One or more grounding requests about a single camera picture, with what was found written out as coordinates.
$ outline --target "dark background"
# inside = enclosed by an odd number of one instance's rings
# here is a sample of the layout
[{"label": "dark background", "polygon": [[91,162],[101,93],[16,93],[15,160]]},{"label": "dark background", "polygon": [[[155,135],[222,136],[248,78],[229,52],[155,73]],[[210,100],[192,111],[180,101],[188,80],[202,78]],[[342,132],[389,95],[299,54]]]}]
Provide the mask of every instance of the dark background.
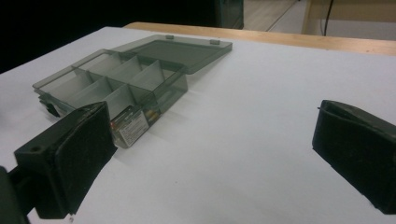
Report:
[{"label": "dark background", "polygon": [[243,0],[2,1],[0,74],[105,26],[134,21],[241,29]]}]

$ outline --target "white tabletop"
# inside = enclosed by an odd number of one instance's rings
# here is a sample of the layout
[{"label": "white tabletop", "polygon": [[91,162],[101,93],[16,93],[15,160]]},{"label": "white tabletop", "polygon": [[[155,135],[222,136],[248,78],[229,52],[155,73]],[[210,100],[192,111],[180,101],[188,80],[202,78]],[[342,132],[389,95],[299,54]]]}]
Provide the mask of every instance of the white tabletop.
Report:
[{"label": "white tabletop", "polygon": [[[57,121],[34,83],[156,34],[107,27],[0,75],[0,165],[11,170],[13,151]],[[233,50],[188,76],[189,91],[118,149],[74,223],[395,223],[311,141],[324,99],[396,124],[396,57],[224,40]]]}]

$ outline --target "plastic organizer box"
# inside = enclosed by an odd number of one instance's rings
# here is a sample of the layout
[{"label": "plastic organizer box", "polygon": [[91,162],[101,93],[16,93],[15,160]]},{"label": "plastic organizer box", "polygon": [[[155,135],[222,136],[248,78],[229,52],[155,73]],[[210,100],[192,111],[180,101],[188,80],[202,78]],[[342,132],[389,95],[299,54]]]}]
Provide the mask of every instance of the plastic organizer box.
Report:
[{"label": "plastic organizer box", "polygon": [[33,87],[57,117],[106,101],[114,141],[127,148],[188,90],[185,75],[232,46],[219,40],[153,35],[98,50]]}]

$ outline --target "wooden table edge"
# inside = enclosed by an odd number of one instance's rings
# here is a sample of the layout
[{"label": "wooden table edge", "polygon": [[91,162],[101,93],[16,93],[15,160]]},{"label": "wooden table edge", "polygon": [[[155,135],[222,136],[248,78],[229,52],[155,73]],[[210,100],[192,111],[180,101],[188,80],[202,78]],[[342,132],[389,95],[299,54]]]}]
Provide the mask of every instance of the wooden table edge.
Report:
[{"label": "wooden table edge", "polygon": [[358,39],[320,35],[281,34],[261,31],[174,25],[152,22],[132,22],[124,28],[180,35],[202,35],[215,38],[230,38],[314,49],[341,50],[358,53],[396,56],[396,41]]}]

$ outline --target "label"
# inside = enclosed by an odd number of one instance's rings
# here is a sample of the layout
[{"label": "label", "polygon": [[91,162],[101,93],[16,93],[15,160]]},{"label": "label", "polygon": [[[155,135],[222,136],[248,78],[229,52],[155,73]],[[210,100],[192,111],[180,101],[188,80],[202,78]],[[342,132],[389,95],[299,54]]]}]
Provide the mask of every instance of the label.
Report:
[{"label": "label", "polygon": [[140,111],[130,123],[120,129],[120,134],[125,144],[130,147],[148,128],[149,125],[143,111]]}]

